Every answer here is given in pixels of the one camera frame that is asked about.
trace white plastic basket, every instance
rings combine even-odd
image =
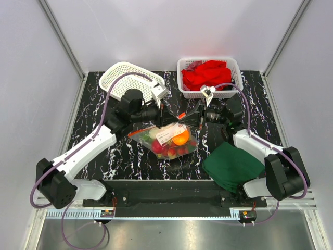
[[[120,79],[115,86],[112,88],[110,96],[120,101],[120,98],[125,94],[125,92],[129,89],[138,89],[143,93],[143,97],[145,101],[149,101],[152,99],[151,88],[154,87],[157,83],[164,84],[164,79],[159,75],[150,72],[149,70],[138,67],[134,64],[130,64],[129,62],[119,62],[114,64],[111,68],[109,68],[103,76],[99,79],[99,86],[102,90],[108,92],[111,84],[117,79],[119,76],[129,72],[141,73],[153,81],[150,82],[146,78],[136,75],[129,75],[122,79]]]
[[[183,90],[183,74],[182,70],[186,69],[191,63],[195,61],[202,61],[205,63],[206,61],[216,60],[216,61],[225,61],[227,63],[227,68],[231,70],[232,78],[235,80],[235,84],[241,90],[243,90],[243,81],[241,78],[240,70],[238,64],[235,59],[229,57],[201,57],[201,58],[188,58],[188,59],[180,59],[177,64],[177,81],[179,91],[183,93],[186,99],[199,99],[204,98],[204,95],[200,91],[186,91]],[[214,98],[231,98],[238,91],[233,88],[233,90],[221,90],[215,91]]]

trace sticker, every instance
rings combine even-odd
[[[186,130],[185,125],[176,123],[175,125],[169,127],[168,129],[158,133],[156,135],[156,139],[161,145],[163,145],[164,143],[171,140],[172,137],[175,137],[176,135],[185,132],[185,130]]]

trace black marble surface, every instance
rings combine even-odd
[[[162,76],[170,90],[166,101],[174,114],[190,111],[196,99],[184,99],[178,91],[176,71],[155,72]],[[98,86],[103,72],[90,72],[84,88],[79,111],[73,127],[69,149],[89,135],[98,125],[106,92]],[[281,145],[273,113],[259,71],[244,71],[244,90],[251,111],[251,129],[260,137]],[[223,100],[212,102],[222,107]],[[243,101],[239,101],[245,110]],[[137,124],[135,130],[149,127],[150,123]],[[201,130],[192,129],[199,142],[198,150],[174,160],[159,160],[153,152],[128,137],[118,141],[92,160],[77,175],[78,179],[135,179],[135,180],[200,180],[210,179],[202,162],[222,143],[220,125],[207,123]]]

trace green towel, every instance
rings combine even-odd
[[[204,160],[203,169],[220,187],[235,193],[237,185],[258,177],[264,165],[243,149],[224,142]]]

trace orange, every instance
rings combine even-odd
[[[189,132],[186,130],[183,133],[172,137],[172,141],[176,145],[184,145],[189,139]]]

